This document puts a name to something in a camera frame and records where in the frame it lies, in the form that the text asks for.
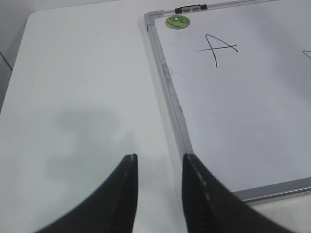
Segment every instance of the table surface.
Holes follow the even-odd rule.
[[[3,104],[3,100],[6,93],[6,87],[10,81],[11,70],[4,58],[0,55],[0,112]]]
[[[29,17],[0,114],[1,233],[51,223],[130,153],[139,163],[133,232],[187,232],[175,185],[181,163],[143,15],[191,4],[120,0]],[[255,208],[311,230],[310,196]]]

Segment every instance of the round sticker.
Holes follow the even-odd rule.
[[[166,26],[171,29],[184,29],[189,26],[190,19],[185,16],[171,16],[165,21]]]

